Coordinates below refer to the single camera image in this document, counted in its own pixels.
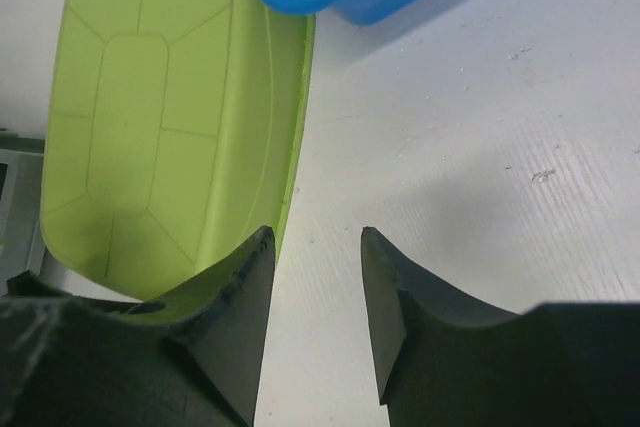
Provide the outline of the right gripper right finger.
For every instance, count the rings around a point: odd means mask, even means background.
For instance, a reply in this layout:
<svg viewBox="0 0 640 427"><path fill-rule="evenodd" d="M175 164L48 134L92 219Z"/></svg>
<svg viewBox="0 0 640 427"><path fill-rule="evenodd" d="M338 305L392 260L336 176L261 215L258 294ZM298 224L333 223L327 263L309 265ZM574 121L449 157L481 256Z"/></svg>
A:
<svg viewBox="0 0 640 427"><path fill-rule="evenodd" d="M635 426L639 306L545 302L517 314L361 234L380 403L394 426Z"/></svg>

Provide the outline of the lime green shallow tub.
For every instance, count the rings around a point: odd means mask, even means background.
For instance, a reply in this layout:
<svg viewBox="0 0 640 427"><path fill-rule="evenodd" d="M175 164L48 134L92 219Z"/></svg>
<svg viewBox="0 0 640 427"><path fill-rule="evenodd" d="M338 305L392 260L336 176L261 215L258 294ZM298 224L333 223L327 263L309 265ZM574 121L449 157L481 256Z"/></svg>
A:
<svg viewBox="0 0 640 427"><path fill-rule="evenodd" d="M261 0L64 0L40 225L53 257L148 300L286 228L315 20Z"/></svg>

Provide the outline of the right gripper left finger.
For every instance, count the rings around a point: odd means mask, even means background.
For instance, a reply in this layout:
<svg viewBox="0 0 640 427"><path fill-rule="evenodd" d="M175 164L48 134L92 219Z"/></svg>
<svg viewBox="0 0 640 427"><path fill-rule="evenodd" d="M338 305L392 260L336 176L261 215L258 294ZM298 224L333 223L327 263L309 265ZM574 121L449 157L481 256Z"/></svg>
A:
<svg viewBox="0 0 640 427"><path fill-rule="evenodd" d="M250 426L275 273L263 226L141 303L91 299L30 272L1 299L5 426Z"/></svg>

